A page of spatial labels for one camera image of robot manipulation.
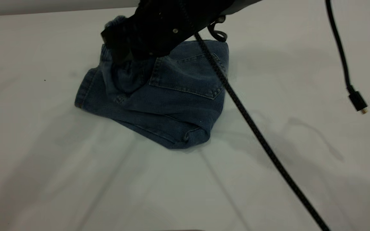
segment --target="white surface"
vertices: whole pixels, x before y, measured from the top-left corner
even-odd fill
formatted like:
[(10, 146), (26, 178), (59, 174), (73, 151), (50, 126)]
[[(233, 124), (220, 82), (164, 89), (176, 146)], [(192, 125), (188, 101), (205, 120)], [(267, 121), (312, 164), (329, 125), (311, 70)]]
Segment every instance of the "white surface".
[[(332, 230), (370, 230), (370, 1), (266, 0), (229, 16), (229, 79)], [(230, 98), (204, 145), (170, 151), (73, 106), (103, 25), (130, 9), (0, 16), (0, 231), (316, 231)], [(205, 38), (210, 38), (206, 31)]]
[(139, 0), (0, 0), (0, 15), (138, 6)]

